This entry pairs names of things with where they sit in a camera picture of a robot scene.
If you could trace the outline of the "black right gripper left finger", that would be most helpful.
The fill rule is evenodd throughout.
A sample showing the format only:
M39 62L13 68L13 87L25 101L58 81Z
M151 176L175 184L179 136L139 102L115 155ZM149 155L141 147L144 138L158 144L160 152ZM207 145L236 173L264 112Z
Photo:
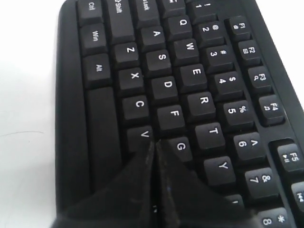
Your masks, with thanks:
M61 212L55 228L149 228L154 142L144 143L117 176Z

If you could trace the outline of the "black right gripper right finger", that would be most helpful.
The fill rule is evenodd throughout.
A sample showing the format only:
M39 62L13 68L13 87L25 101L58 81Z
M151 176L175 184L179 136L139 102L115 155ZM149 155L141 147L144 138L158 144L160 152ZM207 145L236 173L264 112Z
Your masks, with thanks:
M232 203L194 176L168 141L155 144L163 228L260 228L252 209Z

